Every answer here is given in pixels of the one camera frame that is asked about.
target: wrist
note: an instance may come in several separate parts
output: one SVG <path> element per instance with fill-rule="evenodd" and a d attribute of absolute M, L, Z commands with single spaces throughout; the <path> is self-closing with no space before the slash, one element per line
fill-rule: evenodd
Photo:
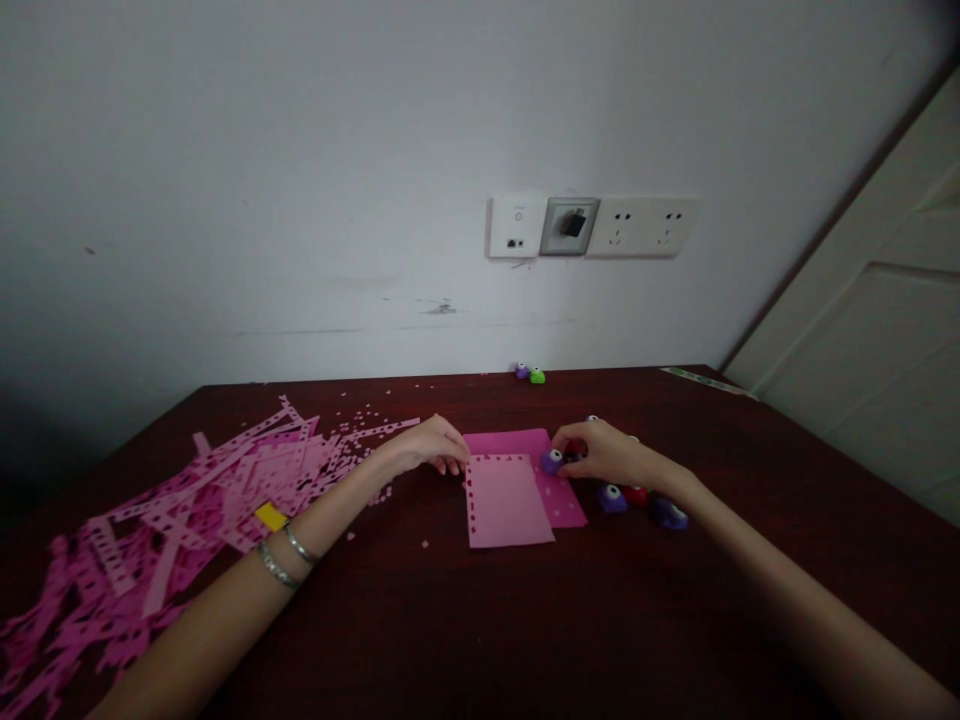
<path fill-rule="evenodd" d="M 714 497 L 707 486 L 689 470 L 669 485 L 668 494 L 688 515 L 699 515 L 705 504 Z"/>
<path fill-rule="evenodd" d="M 696 475 L 675 463 L 670 463 L 668 467 L 663 468 L 655 482 L 651 482 L 650 485 L 651 490 L 656 490 L 677 502 L 680 502 L 681 498 L 694 494 L 698 486 L 702 487 Z"/>
<path fill-rule="evenodd" d="M 408 454 L 403 448 L 387 442 L 370 453 L 370 457 L 364 460 L 361 466 L 367 465 L 371 475 L 377 478 L 378 486 L 383 487 L 397 475 L 406 472 L 410 463 Z"/>

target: forearm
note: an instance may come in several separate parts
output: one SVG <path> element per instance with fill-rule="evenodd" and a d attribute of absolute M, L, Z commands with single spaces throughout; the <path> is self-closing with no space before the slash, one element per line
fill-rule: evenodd
<path fill-rule="evenodd" d="M 313 555 L 323 556 L 370 497 L 392 478 L 374 453 L 295 518 L 291 528 Z M 297 580 L 310 572 L 284 533 L 267 546 Z M 184 718 L 196 715 L 293 596 L 250 553 L 200 594 L 146 655 L 114 686 L 92 718 Z"/>
<path fill-rule="evenodd" d="M 848 715 L 957 717 L 943 686 L 780 552 L 695 478 L 677 503 L 767 600 L 787 642 Z"/>

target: silver bracelet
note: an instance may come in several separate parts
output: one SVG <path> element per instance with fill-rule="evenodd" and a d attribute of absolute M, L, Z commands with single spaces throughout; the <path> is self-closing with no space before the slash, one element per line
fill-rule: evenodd
<path fill-rule="evenodd" d="M 283 531 L 287 533 L 287 540 L 289 540 L 290 544 L 293 545 L 293 549 L 297 551 L 297 554 L 303 558 L 303 561 L 307 563 L 307 565 L 316 565 L 317 560 L 320 558 L 307 550 L 303 545 L 300 544 L 300 541 L 293 536 L 293 530 L 290 528 L 289 520 L 283 524 Z"/>
<path fill-rule="evenodd" d="M 257 552 L 260 553 L 260 559 L 263 560 L 264 566 L 267 570 L 270 571 L 270 574 L 273 575 L 277 580 L 282 582 L 291 590 L 296 590 L 300 587 L 300 583 L 294 580 L 287 574 L 287 571 L 284 570 L 277 564 L 277 561 L 273 559 L 273 555 L 270 554 L 270 548 L 267 547 L 267 541 L 263 540 L 257 545 Z"/>

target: woman's left hand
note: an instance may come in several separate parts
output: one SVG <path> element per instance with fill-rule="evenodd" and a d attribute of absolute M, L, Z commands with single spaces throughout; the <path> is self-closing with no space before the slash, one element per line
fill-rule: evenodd
<path fill-rule="evenodd" d="M 376 453 L 385 455 L 395 464 L 395 476 L 413 470 L 421 463 L 430 463 L 441 475 L 466 472 L 470 462 L 470 448 L 445 418 L 434 415 L 429 420 L 388 440 Z"/>

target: white door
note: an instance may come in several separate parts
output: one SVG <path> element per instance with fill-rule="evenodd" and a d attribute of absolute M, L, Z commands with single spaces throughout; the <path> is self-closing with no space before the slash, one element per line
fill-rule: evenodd
<path fill-rule="evenodd" d="M 960 71 L 725 372 L 960 526 Z"/>

